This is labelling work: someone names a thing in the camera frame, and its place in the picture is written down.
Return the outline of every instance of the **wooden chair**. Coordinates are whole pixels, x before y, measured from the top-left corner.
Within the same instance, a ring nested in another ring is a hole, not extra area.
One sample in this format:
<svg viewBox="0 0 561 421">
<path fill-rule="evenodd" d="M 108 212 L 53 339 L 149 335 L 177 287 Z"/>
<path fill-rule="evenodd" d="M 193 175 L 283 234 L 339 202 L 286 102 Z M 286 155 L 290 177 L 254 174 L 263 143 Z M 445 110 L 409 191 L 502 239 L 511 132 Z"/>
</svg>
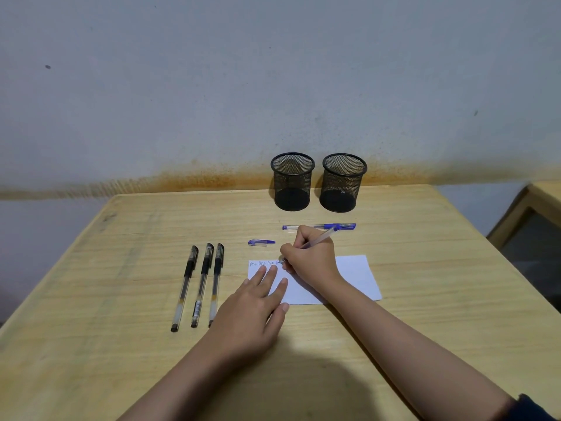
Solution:
<svg viewBox="0 0 561 421">
<path fill-rule="evenodd" d="M 526 186 L 487 239 L 500 250 L 533 213 L 561 227 L 561 181 L 535 182 Z"/>
</svg>

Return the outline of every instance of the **rust stain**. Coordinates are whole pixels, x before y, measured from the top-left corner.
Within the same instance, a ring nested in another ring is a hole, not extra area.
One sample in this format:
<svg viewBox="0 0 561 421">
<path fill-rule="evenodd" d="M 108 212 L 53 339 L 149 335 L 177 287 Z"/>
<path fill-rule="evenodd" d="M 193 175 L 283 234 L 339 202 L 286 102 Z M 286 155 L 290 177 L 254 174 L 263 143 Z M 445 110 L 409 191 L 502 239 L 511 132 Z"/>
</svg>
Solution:
<svg viewBox="0 0 561 421">
<path fill-rule="evenodd" d="M 422 165 L 367 160 L 368 171 L 362 178 L 363 186 L 376 184 L 461 184 L 507 180 L 528 180 L 529 175 L 516 169 L 516 161 L 487 166 L 470 163 L 453 165 Z M 323 168 L 312 173 L 312 185 L 321 187 Z M 530 179 L 561 178 L 561 166 L 534 171 Z M 270 167 L 260 165 L 243 169 L 200 169 L 198 172 L 164 172 L 158 176 L 136 179 L 109 180 L 99 183 L 65 186 L 61 189 L 29 191 L 0 189 L 0 200 L 41 200 L 64 198 L 108 198 L 118 194 L 179 192 L 200 190 L 272 189 Z"/>
</svg>

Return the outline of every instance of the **pen holder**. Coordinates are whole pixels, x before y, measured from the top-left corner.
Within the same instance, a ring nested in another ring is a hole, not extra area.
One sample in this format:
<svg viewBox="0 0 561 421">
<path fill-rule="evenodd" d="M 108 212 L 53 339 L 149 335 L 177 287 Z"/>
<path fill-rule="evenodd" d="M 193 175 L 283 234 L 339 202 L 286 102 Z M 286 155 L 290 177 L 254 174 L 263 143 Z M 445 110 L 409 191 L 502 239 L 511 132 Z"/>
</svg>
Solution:
<svg viewBox="0 0 561 421">
<path fill-rule="evenodd" d="M 308 155 L 287 152 L 271 161 L 275 186 L 275 204 L 285 211 L 303 210 L 310 203 L 312 170 L 315 163 Z"/>
<path fill-rule="evenodd" d="M 338 153 L 326 156 L 323 168 L 320 204 L 335 213 L 351 211 L 366 173 L 366 162 L 355 155 Z"/>
</svg>

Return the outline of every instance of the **paper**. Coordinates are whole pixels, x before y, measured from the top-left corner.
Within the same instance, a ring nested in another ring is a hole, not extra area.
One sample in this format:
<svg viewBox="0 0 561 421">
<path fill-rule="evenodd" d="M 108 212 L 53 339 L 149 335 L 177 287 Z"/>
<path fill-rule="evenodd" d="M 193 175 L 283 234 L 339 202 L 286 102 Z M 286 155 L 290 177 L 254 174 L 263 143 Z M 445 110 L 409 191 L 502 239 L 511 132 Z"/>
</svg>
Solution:
<svg viewBox="0 0 561 421">
<path fill-rule="evenodd" d="M 344 255 L 335 257 L 337 268 L 341 276 L 355 288 L 361 290 L 372 300 L 381 300 L 382 294 L 378 289 L 366 255 Z M 278 267 L 277 276 L 271 287 L 271 292 L 277 289 L 277 285 L 282 278 L 288 279 L 288 288 L 284 294 L 283 303 L 288 304 L 325 304 L 325 301 L 309 285 L 298 276 L 292 276 L 282 268 L 282 263 L 278 260 L 249 260 L 247 277 L 251 278 L 256 274 L 257 269 L 266 266 L 267 271 L 272 265 Z"/>
</svg>

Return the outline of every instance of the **hand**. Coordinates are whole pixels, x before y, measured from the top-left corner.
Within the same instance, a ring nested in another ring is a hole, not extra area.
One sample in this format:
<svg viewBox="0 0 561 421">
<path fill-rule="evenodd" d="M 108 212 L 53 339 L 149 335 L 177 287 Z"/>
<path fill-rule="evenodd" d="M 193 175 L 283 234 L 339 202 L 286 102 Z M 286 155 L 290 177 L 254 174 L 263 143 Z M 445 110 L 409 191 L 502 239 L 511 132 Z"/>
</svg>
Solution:
<svg viewBox="0 0 561 421">
<path fill-rule="evenodd" d="M 288 303 L 281 304 L 287 279 L 283 278 L 269 295 L 277 267 L 271 266 L 265 275 L 266 270 L 261 266 L 255 276 L 244 280 L 226 299 L 201 340 L 209 350 L 220 349 L 222 357 L 234 365 L 252 361 L 274 344 L 290 307 Z"/>
<path fill-rule="evenodd" d="M 316 239 L 323 232 L 309 226 L 299 226 L 294 245 L 284 244 L 280 253 L 284 256 L 283 268 L 296 272 L 306 283 L 320 294 L 333 281 L 344 281 L 335 263 L 335 247 L 331 238 L 321 241 L 312 248 L 299 249 L 307 241 Z"/>
</svg>

